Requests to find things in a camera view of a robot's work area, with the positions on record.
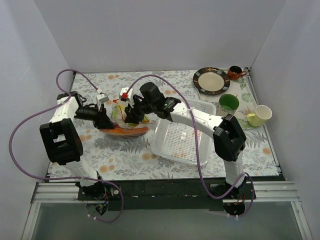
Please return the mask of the clear zip top bag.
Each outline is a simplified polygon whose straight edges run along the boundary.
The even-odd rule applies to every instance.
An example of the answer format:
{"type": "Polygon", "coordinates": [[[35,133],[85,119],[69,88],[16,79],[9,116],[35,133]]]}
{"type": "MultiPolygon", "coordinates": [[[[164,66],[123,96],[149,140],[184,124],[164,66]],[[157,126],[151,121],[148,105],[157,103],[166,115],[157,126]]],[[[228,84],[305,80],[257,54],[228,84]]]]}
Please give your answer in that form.
{"type": "MultiPolygon", "coordinates": [[[[112,113],[112,109],[115,106],[119,106],[121,108],[121,112],[122,112],[122,120],[112,120],[111,114],[110,114],[110,119],[114,124],[114,128],[116,127],[120,127],[120,128],[124,128],[124,129],[132,129],[132,128],[143,128],[143,127],[148,127],[148,129],[151,129],[151,121],[147,118],[144,117],[144,119],[142,120],[141,123],[139,124],[135,124],[135,123],[125,123],[125,118],[126,118],[126,113],[125,113],[125,107],[128,105],[127,102],[121,101],[119,98],[118,99],[114,99],[112,101],[112,103],[109,104],[110,106],[112,106],[111,108],[111,113],[112,113]]],[[[111,136],[114,138],[118,138],[118,139],[128,139],[128,138],[137,138],[137,137],[119,137],[119,136],[111,136]]]]}

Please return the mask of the fake green leaf vegetable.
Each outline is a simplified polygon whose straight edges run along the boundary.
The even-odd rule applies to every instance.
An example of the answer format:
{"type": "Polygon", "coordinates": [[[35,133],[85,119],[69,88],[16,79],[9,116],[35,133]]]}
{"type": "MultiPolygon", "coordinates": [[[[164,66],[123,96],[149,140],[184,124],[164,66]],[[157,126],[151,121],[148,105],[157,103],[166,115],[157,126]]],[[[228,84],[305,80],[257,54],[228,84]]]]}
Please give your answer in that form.
{"type": "Polygon", "coordinates": [[[119,106],[114,106],[111,112],[111,119],[113,121],[122,120],[122,109],[119,106]]]}

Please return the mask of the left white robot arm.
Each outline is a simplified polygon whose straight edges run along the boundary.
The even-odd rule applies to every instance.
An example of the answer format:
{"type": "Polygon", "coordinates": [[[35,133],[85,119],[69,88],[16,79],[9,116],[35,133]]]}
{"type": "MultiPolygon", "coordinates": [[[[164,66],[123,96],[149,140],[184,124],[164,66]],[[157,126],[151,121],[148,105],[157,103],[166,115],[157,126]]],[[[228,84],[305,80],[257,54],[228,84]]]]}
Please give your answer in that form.
{"type": "Polygon", "coordinates": [[[115,128],[107,116],[105,103],[108,96],[99,92],[96,104],[84,105],[87,99],[77,91],[62,93],[57,96],[59,107],[53,117],[39,128],[40,135],[49,160],[66,167],[78,177],[78,187],[82,192],[95,200],[104,199],[107,189],[101,182],[100,174],[82,157],[83,144],[74,126],[74,119],[91,121],[99,130],[115,128]]]}

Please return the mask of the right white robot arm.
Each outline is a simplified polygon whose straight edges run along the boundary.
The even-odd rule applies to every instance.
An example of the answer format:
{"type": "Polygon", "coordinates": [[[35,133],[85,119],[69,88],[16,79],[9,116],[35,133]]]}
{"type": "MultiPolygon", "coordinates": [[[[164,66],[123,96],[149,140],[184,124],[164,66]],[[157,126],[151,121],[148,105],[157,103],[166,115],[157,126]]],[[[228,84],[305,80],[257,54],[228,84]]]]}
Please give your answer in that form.
{"type": "Polygon", "coordinates": [[[242,157],[247,138],[236,117],[191,109],[185,98],[165,97],[152,82],[143,84],[139,90],[141,96],[134,94],[129,87],[121,89],[121,101],[128,102],[124,110],[125,123],[139,124],[145,115],[153,113],[163,120],[184,124],[211,137],[215,153],[223,159],[226,174],[226,193],[219,198],[241,197],[246,184],[242,157]]]}

